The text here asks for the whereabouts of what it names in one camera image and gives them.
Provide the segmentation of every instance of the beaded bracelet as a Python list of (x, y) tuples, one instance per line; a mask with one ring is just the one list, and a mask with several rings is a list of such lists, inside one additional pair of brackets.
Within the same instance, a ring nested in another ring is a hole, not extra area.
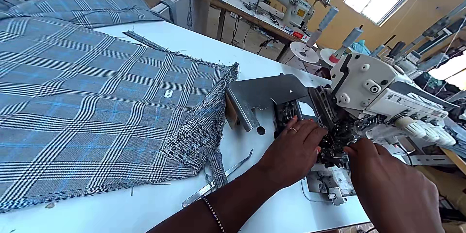
[(218, 219), (217, 213), (215, 213), (215, 210), (213, 210), (213, 207), (210, 205), (209, 200), (207, 200), (206, 196), (201, 195), (202, 200), (206, 203), (206, 205), (209, 207), (210, 212), (213, 214), (213, 218), (218, 223), (218, 226), (220, 227), (220, 230), (222, 230), (222, 233), (225, 233), (225, 230), (223, 230), (222, 222), (220, 222), (220, 219)]

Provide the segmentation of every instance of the sewing workshop floor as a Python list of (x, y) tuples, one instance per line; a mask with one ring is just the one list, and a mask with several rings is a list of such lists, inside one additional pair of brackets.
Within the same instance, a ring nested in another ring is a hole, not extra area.
[[(220, 10), (210, 7), (209, 19), (207, 22), (207, 36), (211, 38), (215, 38), (217, 36), (219, 16)], [(235, 22), (236, 18), (231, 17), (230, 12), (227, 12), (225, 15), (225, 23), (223, 25), (222, 42), (228, 44), (231, 43), (233, 31), (235, 29)], [(260, 49), (259, 45), (267, 40), (267, 36), (255, 31), (253, 28), (248, 31), (249, 27), (250, 25), (246, 23), (244, 19), (239, 20), (233, 45), (239, 48), (243, 48), (244, 43), (244, 49), (252, 53), (257, 53)], [(275, 60), (282, 48), (283, 44), (281, 42), (273, 43), (273, 46), (264, 47), (260, 51), (259, 55)]]

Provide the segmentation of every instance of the white table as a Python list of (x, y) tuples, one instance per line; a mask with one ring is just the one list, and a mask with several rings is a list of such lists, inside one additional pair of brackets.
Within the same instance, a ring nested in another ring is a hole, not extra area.
[[(177, 27), (167, 22), (140, 22), (96, 29), (115, 37), (136, 42), (122, 32), (134, 30), (137, 34), (169, 48), (203, 60), (230, 65), (240, 63), (239, 80), (294, 74), (306, 86), (325, 85), (328, 80), (277, 63), (232, 45), (219, 42), (201, 34)], [(250, 149), (254, 153), (228, 180), (244, 173), (259, 161), (274, 140), (272, 111), (258, 110), (257, 118), (266, 129), (265, 135), (242, 126), (232, 130), (225, 125), (220, 151), (223, 164), (228, 169), (244, 159)], [(207, 183), (204, 173), (170, 185), (144, 185), (103, 193), (92, 197), (79, 197), (55, 203), (51, 209), (46, 204), (27, 207), (0, 214), (0, 233), (142, 233), (181, 209), (181, 203)], [(265, 202), (242, 227), (241, 232), (303, 233), (332, 229), (368, 222), (356, 196), (349, 197), (341, 206), (306, 200), (300, 182), (280, 190)]]

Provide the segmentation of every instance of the gray plaid fabric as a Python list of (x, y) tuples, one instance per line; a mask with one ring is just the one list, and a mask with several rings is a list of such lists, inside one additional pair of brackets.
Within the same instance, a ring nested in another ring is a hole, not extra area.
[(207, 159), (223, 172), (216, 149), (238, 64), (88, 29), (160, 20), (141, 0), (88, 1), (0, 12), (0, 212), (194, 176)]

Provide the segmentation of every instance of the wall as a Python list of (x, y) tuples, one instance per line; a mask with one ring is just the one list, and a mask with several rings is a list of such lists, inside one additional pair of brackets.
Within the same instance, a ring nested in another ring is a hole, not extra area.
[[(383, 44), (393, 34), (397, 36), (390, 42), (390, 46), (398, 41), (410, 43), (422, 32), (430, 27), (439, 18), (446, 15), (458, 4), (464, 0), (407, 0), (382, 26), (377, 26), (369, 19), (357, 13), (343, 0), (332, 0), (332, 4), (339, 9), (339, 14), (330, 23), (329, 27), (323, 32), (321, 38), (317, 42), (319, 45), (339, 48), (341, 42), (351, 32), (355, 26), (364, 25), (364, 33), (360, 39), (366, 40), (366, 45), (370, 49), (374, 49), (380, 44)], [(276, 9), (281, 10), (281, 5), (276, 5)], [(308, 28), (313, 31), (317, 28), (318, 24), (327, 13), (321, 4), (315, 5), (314, 17), (308, 23)], [(443, 44), (438, 45), (432, 53), (440, 49), (444, 45), (448, 45), (447, 39)]]

